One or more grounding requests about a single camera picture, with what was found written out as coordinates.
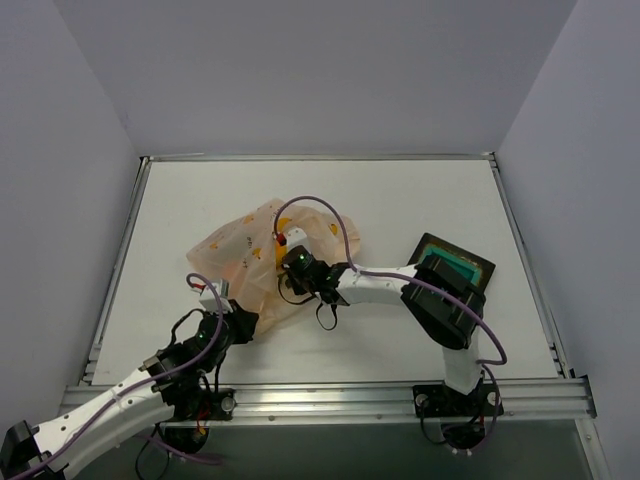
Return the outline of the translucent banana print plastic bag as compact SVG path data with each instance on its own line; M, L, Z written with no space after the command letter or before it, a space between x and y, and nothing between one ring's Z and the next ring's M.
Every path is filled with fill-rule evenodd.
M293 303L293 292L278 291L274 234L299 227L309 237L315 258L328 264L346 260L344 241L350 253L360 250L361 236L353 221L343 216L342 232L331 213L313 207L291 205L282 214L277 211L284 201L272 199L252 212L215 230L191 248L186 258L193 270L209 279L222 278L229 283L229 297L244 310L258 313L256 334L262 335L301 309Z

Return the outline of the orange fake fruit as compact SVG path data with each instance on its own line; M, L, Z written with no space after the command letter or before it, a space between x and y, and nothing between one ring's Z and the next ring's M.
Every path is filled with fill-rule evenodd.
M286 239L276 239L274 241L275 265L279 269L282 265L283 258L288 252L288 244Z

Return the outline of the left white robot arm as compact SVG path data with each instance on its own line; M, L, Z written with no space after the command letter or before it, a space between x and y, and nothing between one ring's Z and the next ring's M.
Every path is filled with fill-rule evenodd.
M217 375L233 345L252 341L259 316L233 303L223 315L205 312L197 332L171 340L126 379L47 422L21 421L1 447L6 479L72 479L94 460L151 425L228 420L234 392Z

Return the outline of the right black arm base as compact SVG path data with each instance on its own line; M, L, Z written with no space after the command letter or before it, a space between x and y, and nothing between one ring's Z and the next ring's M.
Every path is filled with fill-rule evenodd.
M433 446L448 447L454 455L472 456L504 414L498 387L483 380L469 394L444 384L414 385L412 394L423 437Z

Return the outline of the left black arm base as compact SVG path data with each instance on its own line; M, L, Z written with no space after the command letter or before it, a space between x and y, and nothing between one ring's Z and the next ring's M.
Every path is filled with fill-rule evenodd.
M200 388L195 397L178 404L174 417L161 428L161 440L183 453L199 452L208 440L211 422L233 419L235 393L231 388Z

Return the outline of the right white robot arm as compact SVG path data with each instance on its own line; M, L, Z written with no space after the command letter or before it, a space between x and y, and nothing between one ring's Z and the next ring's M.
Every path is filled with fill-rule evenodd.
M479 402L474 318L483 314L485 286L466 262L432 250L418 264L366 270L346 262L329 265L298 245L281 266L295 294L313 295L332 307L367 303L408 309L442 347L447 406L464 413Z

